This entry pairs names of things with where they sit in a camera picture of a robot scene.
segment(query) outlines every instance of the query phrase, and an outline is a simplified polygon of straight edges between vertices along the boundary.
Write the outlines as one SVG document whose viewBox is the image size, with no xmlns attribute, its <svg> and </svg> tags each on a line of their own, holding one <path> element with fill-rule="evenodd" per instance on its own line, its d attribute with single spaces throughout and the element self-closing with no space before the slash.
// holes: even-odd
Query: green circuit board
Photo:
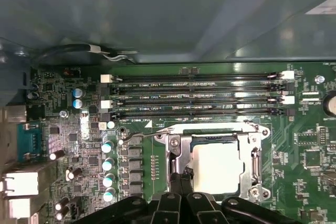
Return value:
<svg viewBox="0 0 336 224">
<path fill-rule="evenodd" d="M 283 71 L 292 71 L 295 77 L 275 80 L 274 83 L 289 87 L 288 90 L 256 91 L 254 86 L 266 85 L 269 80 L 243 80 L 241 83 L 250 88 L 245 90 L 246 94 L 239 96 L 240 102 L 242 98 L 261 99 L 256 103 L 247 102 L 248 107 L 243 110 L 230 102 L 221 105 L 221 111 L 230 113 L 218 112 L 218 107 L 209 109 L 208 105 L 204 105 L 206 102 L 213 103 L 213 96 L 209 96 L 212 93 L 216 93 L 216 99 L 223 98 L 221 101 L 228 99 L 223 95 L 227 91 L 211 90 L 221 82 L 215 76 Z M 27 111 L 28 117 L 41 120 L 43 140 L 48 143 L 47 146 L 52 146 L 52 150 L 63 148 L 67 152 L 66 158 L 58 161 L 60 176 L 52 185 L 51 209 L 63 196 L 83 197 L 81 217 L 111 204 L 103 200 L 106 188 L 102 179 L 107 172 L 102 170 L 102 163 L 108 157 L 115 162 L 108 171 L 116 177 L 112 185 L 116 192 L 112 202 L 134 194 L 150 200 L 153 194 L 166 190 L 165 147 L 152 138 L 120 146 L 118 140 L 123 135 L 135 132 L 149 134 L 179 123 L 250 120 L 271 129 L 270 137 L 262 142 L 262 186 L 271 191 L 271 197 L 262 205 L 303 223 L 336 223 L 333 207 L 336 184 L 328 179 L 335 173 L 336 166 L 336 117 L 327 115 L 323 110 L 325 97 L 336 89 L 335 71 L 336 63 L 333 62 L 81 66 L 32 70 L 31 80 L 38 85 L 36 93 L 39 98 L 29 104 L 41 109 L 38 112 L 33 112 L 36 111 L 33 109 Z M 111 74 L 114 81 L 101 83 L 101 74 Z M 153 80 L 151 76 L 166 79 Z M 193 80 L 197 76 L 213 76 L 214 79 L 201 83 Z M 205 91 L 209 90 L 206 87 L 210 88 L 202 93 L 202 105 L 187 108 L 160 104 L 163 100 L 162 103 L 167 103 L 183 99 L 183 92 L 179 89 L 185 86 L 189 86 L 189 93 L 195 92 L 195 87 L 202 86 Z M 80 98 L 84 105 L 79 109 L 74 108 L 76 98 L 73 90 L 76 88 L 85 92 L 85 96 Z M 118 93 L 122 89 L 130 93 Z M 262 101 L 264 97 L 283 94 L 294 96 L 295 102 L 284 105 Z M 128 106 L 120 102 L 112 109 L 100 107 L 101 100 L 119 102 L 123 99 L 133 99 L 134 102 Z M 146 100 L 149 105 L 137 105 L 137 102 Z M 62 110 L 68 112 L 67 118 L 60 118 Z M 111 129 L 108 122 L 113 122 Z M 101 145 L 106 141 L 114 143 L 108 154 L 101 151 Z M 131 149 L 133 159 L 129 156 Z M 130 160 L 139 161 L 133 163 L 133 169 L 141 171 L 141 178 L 135 183 L 129 177 Z M 66 181 L 64 174 L 69 167 L 81 167 L 82 175 Z M 50 221 L 53 221 L 54 212 L 50 210 L 49 214 Z"/>
</svg>

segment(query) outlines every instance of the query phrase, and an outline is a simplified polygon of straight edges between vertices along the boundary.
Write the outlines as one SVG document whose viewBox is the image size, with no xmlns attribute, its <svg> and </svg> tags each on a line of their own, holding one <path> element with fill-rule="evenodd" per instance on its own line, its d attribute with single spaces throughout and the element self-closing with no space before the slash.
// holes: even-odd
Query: white capacitor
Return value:
<svg viewBox="0 0 336 224">
<path fill-rule="evenodd" d="M 112 187 L 109 187 L 109 188 L 106 189 L 106 191 L 103 195 L 103 199 L 106 202 L 111 202 L 111 201 L 113 201 L 113 198 L 114 198 L 115 195 L 116 195 L 115 189 L 112 188 Z"/>
<path fill-rule="evenodd" d="M 106 141 L 101 146 L 101 151 L 104 153 L 110 153 L 113 147 L 114 147 L 114 144 L 111 141 Z"/>
<path fill-rule="evenodd" d="M 75 99 L 73 102 L 72 102 L 72 106 L 75 108 L 75 109 L 81 109 L 83 108 L 83 102 L 82 100 L 80 99 Z"/>
<path fill-rule="evenodd" d="M 115 181 L 115 176 L 112 173 L 108 173 L 103 179 L 103 185 L 104 187 L 111 187 L 114 181 Z"/>
<path fill-rule="evenodd" d="M 113 129 L 115 126 L 116 126 L 115 123 L 112 122 L 112 121 L 107 123 L 107 128 L 109 128 L 109 129 Z"/>
<path fill-rule="evenodd" d="M 109 157 L 109 158 L 105 159 L 105 161 L 102 163 L 101 166 L 102 166 L 103 170 L 107 172 L 110 169 L 112 169 L 113 165 L 114 165 L 114 160 Z"/>
<path fill-rule="evenodd" d="M 77 88 L 72 91 L 72 95 L 75 98 L 81 98 L 85 96 L 85 91 Z"/>
</svg>

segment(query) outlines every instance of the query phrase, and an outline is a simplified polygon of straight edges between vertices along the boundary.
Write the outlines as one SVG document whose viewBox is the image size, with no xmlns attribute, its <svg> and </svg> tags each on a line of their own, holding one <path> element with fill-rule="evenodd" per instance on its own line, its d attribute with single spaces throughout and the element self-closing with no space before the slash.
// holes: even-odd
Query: screw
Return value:
<svg viewBox="0 0 336 224">
<path fill-rule="evenodd" d="M 178 144 L 179 144 L 179 141 L 175 138 L 172 138 L 170 141 L 169 141 L 169 144 L 172 146 L 172 147 L 177 147 Z"/>
<path fill-rule="evenodd" d="M 61 111 L 59 112 L 59 116 L 60 116 L 61 118 L 67 118 L 67 117 L 69 116 L 68 111 L 66 111 L 66 110 L 61 110 Z"/>
<path fill-rule="evenodd" d="M 202 197 L 202 195 L 200 194 L 193 194 L 193 198 L 195 199 L 200 199 Z"/>
<path fill-rule="evenodd" d="M 324 81 L 325 81 L 325 77 L 324 76 L 316 76 L 315 77 L 316 84 L 324 83 Z"/>
<path fill-rule="evenodd" d="M 269 194 L 268 194 L 268 192 L 267 192 L 267 191 L 265 191 L 265 192 L 263 192 L 263 193 L 262 193 L 262 196 L 263 196 L 264 198 L 267 198 L 267 197 L 268 197 L 268 195 L 269 195 Z"/>
<path fill-rule="evenodd" d="M 257 188 L 252 188 L 252 189 L 250 190 L 250 194 L 251 194 L 253 197 L 257 198 L 257 197 L 259 196 L 259 190 L 258 190 Z"/>
<path fill-rule="evenodd" d="M 229 199 L 228 202 L 229 202 L 230 205 L 233 205 L 233 206 L 238 204 L 238 201 L 236 199 Z"/>
</svg>

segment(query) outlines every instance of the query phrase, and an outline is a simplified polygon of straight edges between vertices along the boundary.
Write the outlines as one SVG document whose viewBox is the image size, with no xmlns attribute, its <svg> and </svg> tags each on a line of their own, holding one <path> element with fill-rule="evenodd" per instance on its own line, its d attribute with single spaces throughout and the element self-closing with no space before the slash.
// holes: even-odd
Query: chip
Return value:
<svg viewBox="0 0 336 224">
<path fill-rule="evenodd" d="M 110 122 L 111 121 L 111 114 L 110 113 L 102 113 L 101 116 L 100 116 L 100 121 Z"/>
<path fill-rule="evenodd" d="M 91 123 L 91 129 L 97 129 L 99 123 Z"/>
<path fill-rule="evenodd" d="M 120 162 L 119 165 L 120 165 L 120 167 L 127 167 L 128 162 Z"/>
<path fill-rule="evenodd" d="M 141 157 L 141 149 L 140 148 L 129 149 L 128 155 L 130 157 Z"/>
<path fill-rule="evenodd" d="M 142 185 L 130 185 L 130 194 L 141 194 L 142 193 Z"/>
<path fill-rule="evenodd" d="M 128 142 L 128 145 L 139 145 L 141 144 L 141 137 L 134 136 L 132 137 L 131 141 Z"/>
<path fill-rule="evenodd" d="M 97 113 L 98 113 L 97 106 L 90 106 L 89 107 L 89 114 L 97 114 Z"/>
<path fill-rule="evenodd" d="M 82 191 L 82 186 L 80 186 L 80 185 L 75 185 L 73 188 L 74 188 L 73 189 L 74 193 L 80 193 Z"/>
<path fill-rule="evenodd" d="M 69 141 L 70 141 L 70 142 L 75 142 L 75 141 L 77 141 L 77 133 L 70 133 L 70 134 L 69 134 Z"/>
<path fill-rule="evenodd" d="M 89 157 L 89 165 L 98 165 L 97 157 Z"/>
<path fill-rule="evenodd" d="M 50 127 L 49 131 L 51 134 L 59 134 L 59 127 Z"/>
<path fill-rule="evenodd" d="M 141 179 L 142 179 L 141 172 L 130 173 L 130 181 L 141 181 Z"/>
<path fill-rule="evenodd" d="M 121 156 L 127 156 L 128 155 L 128 150 L 121 150 L 120 155 Z"/>
<path fill-rule="evenodd" d="M 86 90 L 88 92 L 95 92 L 96 91 L 96 85 L 94 85 L 94 84 L 88 85 L 88 87 L 86 88 Z"/>
<path fill-rule="evenodd" d="M 110 94 L 110 88 L 100 88 L 100 95 L 105 96 Z"/>
<path fill-rule="evenodd" d="M 122 173 L 121 178 L 128 178 L 130 175 L 129 173 Z"/>
<path fill-rule="evenodd" d="M 47 83 L 44 85 L 44 90 L 45 91 L 52 91 L 54 90 L 54 85 L 52 83 Z"/>
<path fill-rule="evenodd" d="M 129 190 L 129 189 L 130 189 L 130 186 L 129 186 L 129 185 L 122 185 L 122 186 L 121 186 L 121 189 L 122 189 L 122 190 Z"/>
<path fill-rule="evenodd" d="M 141 161 L 140 160 L 130 161 L 130 169 L 141 169 Z"/>
<path fill-rule="evenodd" d="M 320 150 L 307 151 L 306 150 L 306 166 L 315 167 L 321 165 Z"/>
</svg>

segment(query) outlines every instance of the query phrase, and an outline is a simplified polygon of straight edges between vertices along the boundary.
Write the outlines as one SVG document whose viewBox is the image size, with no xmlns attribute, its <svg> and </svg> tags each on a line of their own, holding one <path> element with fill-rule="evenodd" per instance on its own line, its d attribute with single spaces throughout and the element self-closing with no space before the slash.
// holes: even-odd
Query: blue capacitor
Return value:
<svg viewBox="0 0 336 224">
<path fill-rule="evenodd" d="M 80 99 L 75 99 L 75 100 L 72 102 L 72 106 L 73 106 L 75 109 L 81 109 L 81 108 L 84 107 L 83 105 L 84 105 L 84 104 L 83 104 L 82 100 L 80 100 Z"/>
<path fill-rule="evenodd" d="M 81 98 L 81 97 L 84 97 L 85 92 L 83 90 L 77 88 L 77 89 L 74 89 L 72 91 L 72 95 L 75 98 Z"/>
</svg>

